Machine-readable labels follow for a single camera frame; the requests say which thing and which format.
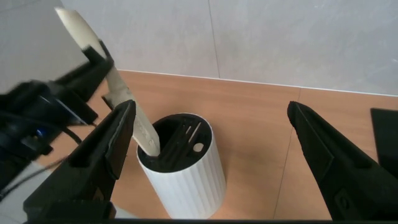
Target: white cylindrical knife holder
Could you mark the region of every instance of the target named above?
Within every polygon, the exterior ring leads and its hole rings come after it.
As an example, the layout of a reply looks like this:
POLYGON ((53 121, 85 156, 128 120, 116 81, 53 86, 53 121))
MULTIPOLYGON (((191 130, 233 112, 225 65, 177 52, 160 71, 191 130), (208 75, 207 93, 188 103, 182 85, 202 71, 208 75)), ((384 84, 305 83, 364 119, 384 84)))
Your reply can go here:
POLYGON ((210 124, 194 114, 154 123, 161 152, 137 157, 171 218, 206 219, 221 206, 226 182, 210 124))

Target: white knife handle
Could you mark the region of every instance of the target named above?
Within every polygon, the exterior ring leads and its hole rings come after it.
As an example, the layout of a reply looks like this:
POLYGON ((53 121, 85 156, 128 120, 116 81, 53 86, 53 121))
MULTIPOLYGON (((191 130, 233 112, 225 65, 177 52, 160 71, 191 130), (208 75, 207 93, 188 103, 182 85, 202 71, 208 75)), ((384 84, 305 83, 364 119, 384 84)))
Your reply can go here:
MULTIPOLYGON (((59 7, 55 8, 55 10, 69 34, 82 50, 92 46, 102 57, 106 58, 106 54, 100 42, 98 42, 97 35, 78 12, 59 7)), ((126 100, 134 100, 136 102, 136 119, 132 137, 147 155, 158 156, 160 154, 159 135, 115 67, 107 74, 106 80, 108 81, 110 92, 105 98, 113 106, 117 106, 126 100)))

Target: wall tile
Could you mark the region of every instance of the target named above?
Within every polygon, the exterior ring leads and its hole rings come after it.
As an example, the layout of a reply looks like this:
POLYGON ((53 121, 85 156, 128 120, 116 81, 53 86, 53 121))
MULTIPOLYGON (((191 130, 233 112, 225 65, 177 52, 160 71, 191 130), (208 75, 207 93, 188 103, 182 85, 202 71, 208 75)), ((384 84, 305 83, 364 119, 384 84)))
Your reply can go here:
POLYGON ((86 61, 54 11, 41 0, 0 13, 0 92, 30 79, 57 78, 86 61))
POLYGON ((24 4, 32 3, 38 0, 1 0, 0 1, 0 12, 6 10, 15 9, 17 7, 23 6, 24 4))
POLYGON ((119 69, 218 77, 208 1, 78 1, 119 69))
POLYGON ((221 78, 398 95, 398 1, 210 0, 221 78))

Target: wooden tabletop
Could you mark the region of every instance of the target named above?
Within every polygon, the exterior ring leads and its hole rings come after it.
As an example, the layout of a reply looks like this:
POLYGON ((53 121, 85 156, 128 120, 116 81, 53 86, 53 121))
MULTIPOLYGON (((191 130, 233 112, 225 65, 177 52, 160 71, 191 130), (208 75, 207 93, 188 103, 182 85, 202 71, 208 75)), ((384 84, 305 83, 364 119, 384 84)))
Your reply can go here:
MULTIPOLYGON (((139 72, 121 75, 149 119, 169 114, 199 114, 212 125, 227 180, 226 198, 212 218, 330 219, 327 207, 287 117, 289 101, 313 108, 366 154, 377 159, 369 109, 398 110, 398 98, 277 85, 230 82, 139 72)), ((101 95, 90 106, 99 123, 109 112, 101 95)), ((72 128, 85 138, 92 127, 72 128)), ((76 148, 65 135, 54 152, 41 157, 49 164, 76 148)), ((168 218, 140 168, 131 141, 112 201, 141 218, 168 218)))

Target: black object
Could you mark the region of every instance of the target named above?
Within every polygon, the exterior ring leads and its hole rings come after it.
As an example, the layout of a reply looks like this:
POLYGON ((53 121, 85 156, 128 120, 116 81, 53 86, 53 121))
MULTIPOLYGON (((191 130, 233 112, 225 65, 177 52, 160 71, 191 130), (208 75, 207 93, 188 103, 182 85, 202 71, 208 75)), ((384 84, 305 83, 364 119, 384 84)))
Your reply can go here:
POLYGON ((83 53, 89 62, 58 80, 20 83, 0 95, 0 190, 31 161, 50 153, 50 143, 65 127, 91 124, 97 118, 86 102, 114 64, 102 42, 101 45, 108 58, 88 47, 83 53))
POLYGON ((311 108, 288 117, 333 220, 398 220, 398 180, 311 108))
POLYGON ((210 125, 194 114, 173 114, 154 123, 159 135, 160 154, 151 157, 138 147, 138 158, 144 166, 157 172, 176 172, 199 161, 207 152, 212 140, 210 125), (202 143, 200 152, 193 146, 202 143))
POLYGON ((398 111, 371 108, 379 164, 398 179, 398 111))
POLYGON ((24 202, 29 220, 102 220, 116 214, 110 202, 131 140, 136 104, 107 115, 24 202))

